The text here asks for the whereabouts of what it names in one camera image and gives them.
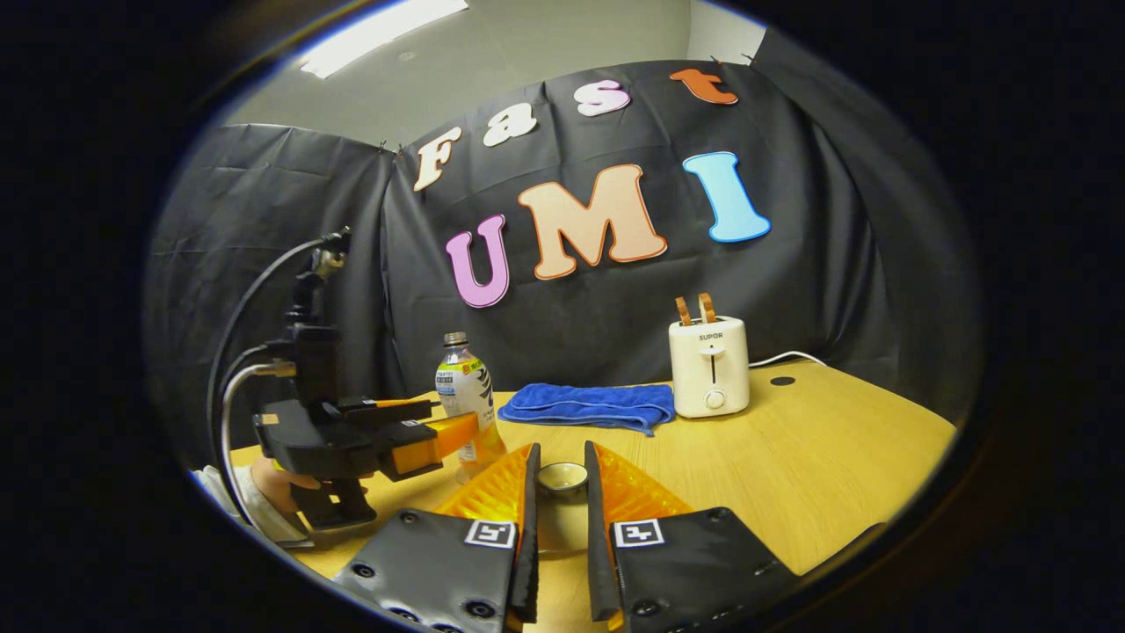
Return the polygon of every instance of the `blue towel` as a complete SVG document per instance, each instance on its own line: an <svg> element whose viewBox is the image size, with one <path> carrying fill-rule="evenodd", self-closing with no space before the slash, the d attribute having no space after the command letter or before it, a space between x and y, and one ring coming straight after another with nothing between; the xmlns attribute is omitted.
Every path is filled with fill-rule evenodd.
<svg viewBox="0 0 1125 633"><path fill-rule="evenodd" d="M575 388L532 383L500 408L512 423L628 428L652 437L652 427L676 417L668 386Z"/></svg>

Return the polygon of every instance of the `small bowl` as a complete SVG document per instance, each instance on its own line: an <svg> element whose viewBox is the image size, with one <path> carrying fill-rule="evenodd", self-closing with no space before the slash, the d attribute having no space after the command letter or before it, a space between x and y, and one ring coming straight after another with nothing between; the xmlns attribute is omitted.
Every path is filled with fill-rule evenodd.
<svg viewBox="0 0 1125 633"><path fill-rule="evenodd" d="M586 469L572 462L557 462L539 469L536 483L548 499L558 501L586 500Z"/></svg>

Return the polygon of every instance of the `white toaster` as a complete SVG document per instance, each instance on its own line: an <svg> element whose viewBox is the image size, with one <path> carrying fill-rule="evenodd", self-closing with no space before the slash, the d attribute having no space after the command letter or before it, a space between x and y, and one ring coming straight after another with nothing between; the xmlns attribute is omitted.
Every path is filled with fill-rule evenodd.
<svg viewBox="0 0 1125 633"><path fill-rule="evenodd" d="M750 404L746 326L731 316L668 326L676 414L706 418L737 414Z"/></svg>

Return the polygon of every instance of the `ceiling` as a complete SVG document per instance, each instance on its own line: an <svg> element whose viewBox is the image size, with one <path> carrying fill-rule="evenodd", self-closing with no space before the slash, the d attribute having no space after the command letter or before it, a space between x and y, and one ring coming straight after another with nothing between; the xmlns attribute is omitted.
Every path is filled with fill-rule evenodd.
<svg viewBox="0 0 1125 633"><path fill-rule="evenodd" d="M327 79L297 60L219 117L407 145L496 94L647 60L747 63L765 27L701 0L468 0Z"/></svg>

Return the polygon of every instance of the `white cable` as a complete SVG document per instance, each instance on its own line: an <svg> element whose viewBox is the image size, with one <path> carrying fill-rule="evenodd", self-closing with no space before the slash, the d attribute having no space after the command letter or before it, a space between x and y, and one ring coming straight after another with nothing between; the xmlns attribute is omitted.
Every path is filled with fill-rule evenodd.
<svg viewBox="0 0 1125 633"><path fill-rule="evenodd" d="M817 359L814 356L809 356L808 354L806 354L803 352L785 352L783 354L778 354L777 356L774 356L773 359L770 359L770 360L766 360L766 361L760 361L758 363L750 363L749 367L750 368L760 368L763 365L768 365L768 364L773 363L774 361L777 361L778 359L785 359L786 356L802 356L804 359L808 359L809 361L816 361L817 363L820 363L825 368L828 367L828 365L825 364L824 361L821 361L821 360L819 360L819 359Z"/></svg>
<svg viewBox="0 0 1125 633"><path fill-rule="evenodd" d="M246 505L242 500L242 489L238 487L238 478L234 476L234 468L231 465L231 405L234 403L234 394L238 391L242 383L246 382L246 379L250 377L291 377L295 370L296 367L292 363L285 362L251 365L235 374L223 392L223 421L219 431L219 438L223 443L223 465L231 477L231 486L234 487L234 503L242 508L243 514L250 519L251 525L262 533L264 532L261 526L254 522L254 516L250 514L250 510L246 509Z"/></svg>

